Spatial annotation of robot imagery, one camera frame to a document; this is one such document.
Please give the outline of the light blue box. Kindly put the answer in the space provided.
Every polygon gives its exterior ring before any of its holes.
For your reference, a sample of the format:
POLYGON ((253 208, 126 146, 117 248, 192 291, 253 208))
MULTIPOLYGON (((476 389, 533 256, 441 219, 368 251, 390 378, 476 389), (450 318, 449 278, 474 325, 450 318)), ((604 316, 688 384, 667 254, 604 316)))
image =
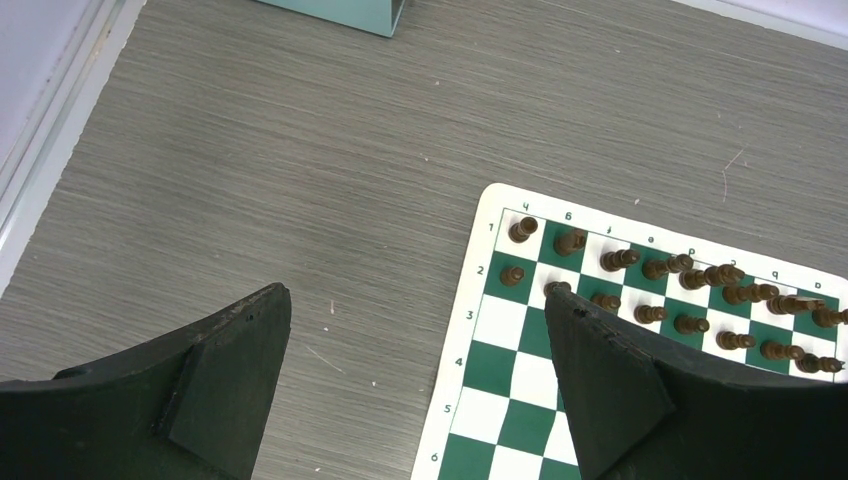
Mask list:
POLYGON ((261 3, 391 38, 405 0, 260 0, 261 3))

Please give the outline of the dark wooden chess piece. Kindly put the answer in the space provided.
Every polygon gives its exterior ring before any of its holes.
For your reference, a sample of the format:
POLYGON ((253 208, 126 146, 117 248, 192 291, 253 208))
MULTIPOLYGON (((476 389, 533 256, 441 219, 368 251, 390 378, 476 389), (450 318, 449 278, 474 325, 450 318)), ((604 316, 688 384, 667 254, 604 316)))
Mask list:
POLYGON ((779 289, 771 284, 732 285, 725 286, 722 291, 723 299, 731 305, 740 305, 745 302, 758 303, 778 295, 779 289))
POLYGON ((768 310, 775 315, 797 315, 823 309, 823 299, 798 295, 778 295, 767 301, 768 310))
POLYGON ((833 310, 820 308, 812 313, 814 323, 821 328, 836 328, 840 324, 848 323, 848 310, 833 310))
POLYGON ((585 248, 587 232, 583 229, 572 230, 559 235, 554 240, 554 250, 561 257, 567 257, 585 248))
POLYGON ((600 266, 607 272, 616 272, 638 263, 641 253, 635 249, 620 249, 605 252, 600 257, 600 266))
POLYGON ((538 222, 532 216, 524 216, 512 223, 508 229, 509 239, 514 243, 527 241, 538 229, 538 222))
POLYGON ((679 283, 686 290, 697 290, 704 286, 732 286, 745 275, 746 273, 734 264, 722 264, 704 270, 687 270, 679 275, 679 283))
POLYGON ((658 280, 668 274, 691 270, 693 258, 688 254, 673 255, 665 259, 651 259, 642 265, 642 274, 648 280, 658 280))

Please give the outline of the green white chess board mat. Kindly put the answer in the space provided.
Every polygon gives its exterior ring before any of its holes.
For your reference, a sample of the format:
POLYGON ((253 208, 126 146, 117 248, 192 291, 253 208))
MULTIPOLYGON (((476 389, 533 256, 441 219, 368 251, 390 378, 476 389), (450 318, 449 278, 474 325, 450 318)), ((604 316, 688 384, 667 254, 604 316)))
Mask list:
POLYGON ((642 265, 651 259, 688 254, 693 268, 734 264, 746 275, 739 285, 771 284, 779 295, 823 299, 847 309, 845 278, 767 255, 726 246, 645 222, 495 183, 478 202, 422 430, 412 475, 416 479, 576 479, 578 460, 559 393, 544 318, 543 287, 567 281, 591 299, 617 295, 615 314, 632 321, 638 305, 662 306, 668 318, 650 330, 696 350, 752 368, 797 375, 795 361, 767 360, 759 347, 723 350, 720 331, 797 345, 820 357, 847 357, 847 325, 821 328, 813 312, 772 314, 766 304, 728 304, 722 287, 686 290, 679 275, 648 280, 642 265), (524 216, 538 222, 523 243, 509 239, 510 225, 524 216), (573 228, 587 232, 583 250, 567 257, 554 240, 573 228), (603 253, 632 248, 635 265, 616 272, 600 266, 603 253), (522 282, 501 284, 508 266, 525 270, 522 282), (703 334, 681 335, 679 315, 706 318, 703 334))

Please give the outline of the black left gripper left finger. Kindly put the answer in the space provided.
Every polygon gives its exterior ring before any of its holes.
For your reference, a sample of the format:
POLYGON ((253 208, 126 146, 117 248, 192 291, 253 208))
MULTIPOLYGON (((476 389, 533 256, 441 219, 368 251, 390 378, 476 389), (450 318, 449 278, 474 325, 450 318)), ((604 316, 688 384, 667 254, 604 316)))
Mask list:
POLYGON ((291 332, 269 284, 201 320, 63 370, 55 443, 76 479, 247 479, 291 332))

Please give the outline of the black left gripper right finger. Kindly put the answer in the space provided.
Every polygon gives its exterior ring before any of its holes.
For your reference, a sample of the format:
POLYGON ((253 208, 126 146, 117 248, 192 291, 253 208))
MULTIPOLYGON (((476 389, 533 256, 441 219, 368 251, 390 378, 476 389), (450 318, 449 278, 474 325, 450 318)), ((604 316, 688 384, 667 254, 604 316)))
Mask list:
POLYGON ((752 368, 546 298, 552 361, 585 479, 843 479, 847 387, 752 368))

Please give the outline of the dark wooden pawn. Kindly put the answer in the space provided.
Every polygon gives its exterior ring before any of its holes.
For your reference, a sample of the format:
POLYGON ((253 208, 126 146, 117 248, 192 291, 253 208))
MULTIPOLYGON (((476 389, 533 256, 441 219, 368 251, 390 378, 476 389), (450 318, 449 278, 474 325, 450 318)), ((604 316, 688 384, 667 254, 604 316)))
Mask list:
POLYGON ((505 267, 499 276, 500 282, 506 287, 519 285, 525 277, 525 270, 520 266, 505 267))
POLYGON ((710 323, 706 318, 691 315, 677 316, 673 325, 681 335, 703 334, 710 329, 710 323))
POLYGON ((638 305, 634 309, 634 319, 643 325, 662 322, 668 318, 668 310, 662 306, 638 305))
POLYGON ((617 295, 596 293, 590 301, 605 311, 617 312, 621 307, 621 299, 617 295))
POLYGON ((716 343, 723 350, 751 349, 757 345, 756 338, 751 334, 720 331, 716 335, 716 343))
POLYGON ((765 359, 772 361, 797 361, 802 359, 805 355, 804 349, 800 346, 791 344, 786 345, 772 340, 764 341, 760 345, 760 353, 765 359))
POLYGON ((812 353, 806 353, 795 361, 796 368, 803 373, 831 373, 835 374, 843 370, 844 363, 834 357, 820 357, 812 353))
POLYGON ((543 294, 545 297, 550 297, 556 292, 570 293, 572 291, 571 284, 567 281, 551 281, 544 285, 543 294))

